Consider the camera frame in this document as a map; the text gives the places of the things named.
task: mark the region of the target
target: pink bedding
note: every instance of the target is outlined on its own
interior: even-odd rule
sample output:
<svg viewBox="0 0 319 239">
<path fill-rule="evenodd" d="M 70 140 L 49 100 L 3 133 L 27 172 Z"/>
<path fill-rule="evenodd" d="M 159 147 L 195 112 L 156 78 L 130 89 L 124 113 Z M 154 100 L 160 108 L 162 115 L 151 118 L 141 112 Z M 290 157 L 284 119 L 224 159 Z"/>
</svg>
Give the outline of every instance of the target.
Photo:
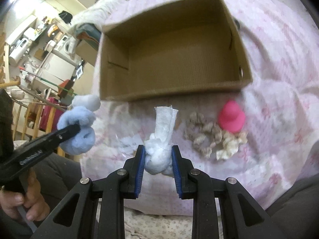
<svg viewBox="0 0 319 239">
<path fill-rule="evenodd" d="M 105 25 L 119 22 L 168 0 L 130 0 Z M 179 110 L 180 125 L 173 133 L 183 157 L 211 177 L 233 176 L 267 208 L 298 177 L 319 172 L 319 32 L 278 0 L 225 0 L 240 22 L 254 82 L 240 93 L 206 93 L 120 103 L 102 102 L 94 123 L 95 146 L 81 160 L 82 173 L 92 179 L 106 177 L 132 157 L 139 143 L 155 127 L 156 106 Z M 93 93 L 99 90 L 99 48 Z M 183 139 L 185 121 L 193 112 L 216 117 L 223 104 L 235 99 L 244 109 L 248 144 L 226 161 L 203 158 Z M 144 174 L 138 200 L 127 207 L 147 214 L 191 215 L 192 202 L 179 200 L 174 180 L 162 174 Z"/>
</svg>

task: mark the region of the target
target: metal screw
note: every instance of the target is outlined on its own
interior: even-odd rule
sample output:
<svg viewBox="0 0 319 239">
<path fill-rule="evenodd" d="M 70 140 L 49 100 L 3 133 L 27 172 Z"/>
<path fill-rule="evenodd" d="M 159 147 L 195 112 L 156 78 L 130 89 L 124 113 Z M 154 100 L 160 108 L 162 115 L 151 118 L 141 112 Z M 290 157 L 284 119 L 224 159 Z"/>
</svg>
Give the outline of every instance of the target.
<svg viewBox="0 0 319 239">
<path fill-rule="evenodd" d="M 87 183 L 89 183 L 89 181 L 90 181 L 89 178 L 82 178 L 82 179 L 80 180 L 80 183 L 81 183 L 81 184 L 87 184 Z"/>
<path fill-rule="evenodd" d="M 190 170 L 190 173 L 191 173 L 192 175 L 198 175 L 198 174 L 200 174 L 200 170 L 198 170 L 198 169 L 192 169 L 192 170 Z"/>
<path fill-rule="evenodd" d="M 234 177 L 229 177 L 227 179 L 227 181 L 230 183 L 230 184 L 235 184 L 237 182 L 237 180 L 234 178 Z"/>
<path fill-rule="evenodd" d="M 119 169 L 119 170 L 117 170 L 117 174 L 118 175 L 124 175 L 124 174 L 126 174 L 126 170 L 125 169 Z"/>
</svg>

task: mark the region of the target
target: light blue fabric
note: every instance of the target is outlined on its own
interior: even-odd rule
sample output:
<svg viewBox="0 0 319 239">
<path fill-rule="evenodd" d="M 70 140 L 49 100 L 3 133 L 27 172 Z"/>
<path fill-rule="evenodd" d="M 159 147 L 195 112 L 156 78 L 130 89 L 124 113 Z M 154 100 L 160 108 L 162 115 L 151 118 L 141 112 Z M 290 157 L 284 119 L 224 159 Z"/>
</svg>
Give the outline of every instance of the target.
<svg viewBox="0 0 319 239">
<path fill-rule="evenodd" d="M 68 125 L 79 124 L 80 132 L 73 138 L 60 144 L 63 151 L 69 155 L 79 155 L 89 151 L 95 143 L 95 132 L 91 127 L 95 121 L 95 114 L 84 106 L 74 107 L 63 113 L 58 121 L 58 130 Z"/>
</svg>

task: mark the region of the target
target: bed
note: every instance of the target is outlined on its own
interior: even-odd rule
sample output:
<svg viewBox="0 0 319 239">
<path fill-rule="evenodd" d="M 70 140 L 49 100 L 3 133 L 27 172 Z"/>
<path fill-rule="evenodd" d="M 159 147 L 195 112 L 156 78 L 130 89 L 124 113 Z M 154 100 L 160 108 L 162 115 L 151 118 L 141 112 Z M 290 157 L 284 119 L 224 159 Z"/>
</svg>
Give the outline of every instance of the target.
<svg viewBox="0 0 319 239">
<path fill-rule="evenodd" d="M 98 50 L 98 44 L 101 38 L 101 29 L 99 26 L 95 26 L 94 23 L 90 23 L 86 17 L 81 17 L 76 15 L 75 27 L 70 32 L 79 40 L 84 40 L 87 42 L 93 49 Z"/>
<path fill-rule="evenodd" d="M 125 0 L 98 24 L 106 29 L 167 1 Z M 319 154 L 313 150 L 319 139 L 317 27 L 299 0 L 225 2 L 240 23 L 254 82 L 240 93 L 102 102 L 93 125 L 96 144 L 81 159 L 83 176 L 100 179 L 121 168 L 136 146 L 154 131 L 154 107 L 170 105 L 180 110 L 181 123 L 172 142 L 179 145 L 183 157 L 211 177 L 236 177 L 264 209 L 296 180 L 319 172 Z M 92 87 L 96 94 L 100 57 L 101 46 Z M 193 111 L 216 118 L 229 99 L 235 99 L 247 115 L 244 128 L 248 131 L 248 144 L 226 161 L 217 161 L 213 156 L 206 160 L 184 140 L 183 120 Z M 144 173 L 140 198 L 127 200 L 125 205 L 127 238 L 191 237 L 192 202 L 178 199 L 172 178 Z"/>
</svg>

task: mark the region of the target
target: pink rubber duck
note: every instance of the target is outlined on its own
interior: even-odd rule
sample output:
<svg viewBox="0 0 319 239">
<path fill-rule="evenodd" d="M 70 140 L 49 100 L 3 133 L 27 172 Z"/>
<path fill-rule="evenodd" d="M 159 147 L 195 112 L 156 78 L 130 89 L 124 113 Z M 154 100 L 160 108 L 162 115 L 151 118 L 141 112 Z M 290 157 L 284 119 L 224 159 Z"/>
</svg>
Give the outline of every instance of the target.
<svg viewBox="0 0 319 239">
<path fill-rule="evenodd" d="M 246 119 L 245 113 L 240 109 L 237 102 L 228 101 L 218 116 L 218 123 L 223 130 L 230 133 L 241 131 Z"/>
</svg>

